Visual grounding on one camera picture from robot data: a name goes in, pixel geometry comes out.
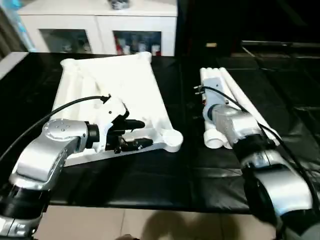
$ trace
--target black mat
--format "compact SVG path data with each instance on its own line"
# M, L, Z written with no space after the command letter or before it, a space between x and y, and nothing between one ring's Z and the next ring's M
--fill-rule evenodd
M105 55L30 53L0 80L0 153L49 113L62 74L60 61ZM248 213L239 163L231 150L203 143L201 97L193 86L201 67L225 67L267 122L317 181L320 168L319 59L154 57L152 69L173 127L184 136L177 153L133 154L66 167L51 203L56 205ZM34 131L0 163L10 174Z

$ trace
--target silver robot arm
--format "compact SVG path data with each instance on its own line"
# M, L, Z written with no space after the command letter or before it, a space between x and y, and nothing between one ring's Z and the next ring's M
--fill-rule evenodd
M226 104L206 108L203 114L226 136L240 162L252 214L277 227L279 239L320 239L320 216L309 186L275 150L255 118Z
M92 129L98 131L96 125L68 119L43 126L40 136L22 151L1 190L0 236L31 237L36 232L67 157L99 139Z
M135 151L151 146L151 139L124 141L125 130L143 128L142 121L117 98L103 105L97 124L53 119L20 154L8 182L0 189L0 239L32 239L46 211L52 190L68 156L94 148L97 152Z

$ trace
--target white pvc pipe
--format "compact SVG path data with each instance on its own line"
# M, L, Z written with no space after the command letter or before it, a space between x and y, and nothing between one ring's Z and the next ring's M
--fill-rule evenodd
M237 100L237 102L242 105L252 116L262 125L270 128L273 132L279 135L274 129L272 129L267 121L263 118L263 116L258 112L256 107L250 101L250 99L246 96L246 94L242 91L233 77L229 74L229 72L224 68L220 68L221 75L223 76L226 84L228 85L229 89L231 90L233 96ZM270 133L269 131L265 131L266 135L272 139L275 144L278 146L280 143L277 141L276 137Z

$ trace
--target glass cabinet door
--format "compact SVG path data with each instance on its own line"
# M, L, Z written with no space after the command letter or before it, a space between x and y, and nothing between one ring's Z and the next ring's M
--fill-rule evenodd
M20 17L37 52L105 53L95 16L21 15Z
M161 56L160 31L113 31L116 53L118 55L150 52Z
M39 29L51 53L92 54L84 29Z

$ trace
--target black cable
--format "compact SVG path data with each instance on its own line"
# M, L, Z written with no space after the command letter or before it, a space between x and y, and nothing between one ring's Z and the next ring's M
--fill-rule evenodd
M228 99L230 102L234 103L236 106L238 106L243 112L248 113L248 111L241 105L239 104L236 100L232 99L231 97L229 97L228 95L224 94L222 91L219 91L213 87L209 87L209 86L200 86L199 91L203 91L204 89L208 89L211 91L214 91L220 95L222 95L223 97L225 97L226 99ZM301 177L304 179L304 181L306 182L306 184L308 185L310 192L311 192L311 196L312 196L312 202L313 202L313 208L316 211L320 210L320 201L318 198L318 194L317 191L312 183L312 181L310 180L310 177L307 175L306 170L304 169L304 167L301 165L301 163L299 162L299 160L295 157L295 155L293 154L293 152L290 150L290 148L285 144L285 142L278 136L278 134L276 134L273 130L271 130L269 127L262 125L261 123L259 123L257 121L259 127L261 128L261 130L264 132L264 130L267 130L268 132L270 132L272 135L274 135L274 137L278 140L278 142L280 143L280 145L283 147L283 149L286 151L286 153L289 155L289 157L294 161L296 168L298 169L298 172L300 173Z
M200 91L202 91L203 89L209 89L211 91L214 91L222 96L224 96L226 99L228 99L230 102L234 103L235 105L237 105L242 112L245 112L247 113L248 111L241 105L239 104L236 100L232 99L231 97L229 97L228 95L224 94L222 91L219 91L218 89L215 89L213 87L210 87L210 86L200 86Z
M37 121L35 124L33 124L31 127L29 127L26 131L24 131L8 148L7 150L0 156L0 162L5 158L5 156L10 152L10 150L17 145L17 143L24 138L28 133L30 133L34 128L38 127L39 125L43 125L51 116L55 115L56 113L60 112L61 110L70 107L71 105L88 101L88 100L94 100L94 99L100 99L105 103L108 101L110 96L88 96L88 97L83 97L74 101L71 101L69 103L66 103L65 105L62 105L61 107L58 107L57 109L53 110L43 118L41 118L39 121Z

